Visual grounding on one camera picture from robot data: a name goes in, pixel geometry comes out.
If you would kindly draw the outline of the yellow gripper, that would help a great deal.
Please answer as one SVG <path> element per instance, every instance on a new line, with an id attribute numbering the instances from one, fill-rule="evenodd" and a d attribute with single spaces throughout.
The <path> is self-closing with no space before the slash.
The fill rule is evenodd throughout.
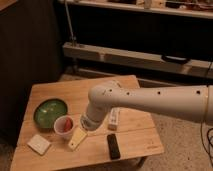
<path id="1" fill-rule="evenodd" d="M 80 143 L 86 138 L 87 133 L 80 127 L 76 127 L 68 143 L 69 148 L 74 151 Z"/>

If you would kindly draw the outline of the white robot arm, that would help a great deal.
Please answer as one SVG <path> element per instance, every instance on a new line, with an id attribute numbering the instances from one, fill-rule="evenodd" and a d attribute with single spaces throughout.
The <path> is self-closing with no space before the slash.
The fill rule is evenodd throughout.
<path id="1" fill-rule="evenodd" d="M 124 107 L 213 126 L 213 85 L 124 88 L 117 80 L 91 87 L 80 117 L 86 131 L 95 131 L 112 108 Z"/>

